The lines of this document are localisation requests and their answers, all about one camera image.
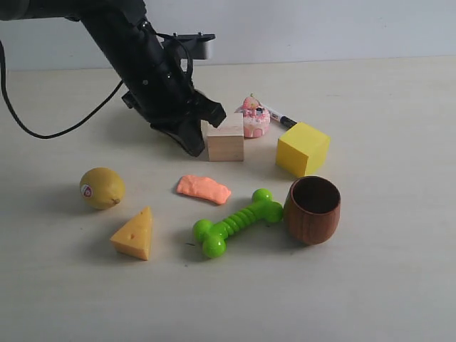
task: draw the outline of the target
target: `cheese wedge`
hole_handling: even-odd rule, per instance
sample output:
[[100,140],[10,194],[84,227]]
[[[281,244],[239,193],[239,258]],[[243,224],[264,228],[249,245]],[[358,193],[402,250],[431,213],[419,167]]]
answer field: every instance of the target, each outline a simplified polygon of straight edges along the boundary
[[149,260],[152,239],[152,211],[144,208],[111,238],[115,250],[141,260]]

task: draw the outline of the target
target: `wooden cup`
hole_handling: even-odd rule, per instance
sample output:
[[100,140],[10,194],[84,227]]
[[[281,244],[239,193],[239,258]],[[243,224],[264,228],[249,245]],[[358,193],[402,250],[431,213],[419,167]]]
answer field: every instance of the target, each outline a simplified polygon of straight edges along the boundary
[[306,176],[290,187],[284,205],[289,233],[307,245],[331,238],[341,215],[341,194],[337,187],[318,176]]

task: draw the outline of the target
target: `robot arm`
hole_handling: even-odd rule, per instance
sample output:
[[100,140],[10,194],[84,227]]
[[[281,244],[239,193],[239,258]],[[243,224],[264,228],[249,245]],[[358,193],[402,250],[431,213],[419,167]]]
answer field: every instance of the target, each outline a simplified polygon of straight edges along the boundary
[[[143,0],[2,0],[0,4],[1,20],[43,18],[80,21],[129,89],[123,96],[127,106],[190,155],[204,150],[201,120],[218,127],[226,118],[222,105],[195,90],[192,82],[188,49],[213,35],[160,35],[165,38],[161,44]],[[180,68],[182,48],[189,57],[187,72]]]

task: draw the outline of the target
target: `green chew toy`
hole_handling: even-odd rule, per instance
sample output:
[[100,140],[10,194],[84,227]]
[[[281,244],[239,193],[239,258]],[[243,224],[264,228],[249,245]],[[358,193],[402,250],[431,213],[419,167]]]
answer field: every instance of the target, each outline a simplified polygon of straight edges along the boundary
[[203,253],[213,259],[220,257],[227,250],[225,239],[250,224],[265,219],[270,223],[282,220],[284,208],[272,201],[272,193],[267,189],[258,189],[252,196],[252,204],[239,210],[218,223],[201,219],[193,226],[195,238],[202,243]]

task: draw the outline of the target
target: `cake figurine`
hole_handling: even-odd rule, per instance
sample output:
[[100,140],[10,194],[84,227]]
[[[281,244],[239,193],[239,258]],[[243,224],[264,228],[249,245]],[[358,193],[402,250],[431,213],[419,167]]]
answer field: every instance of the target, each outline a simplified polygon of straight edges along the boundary
[[240,110],[244,115],[244,137],[259,138],[267,133],[271,114],[256,98],[246,98]]

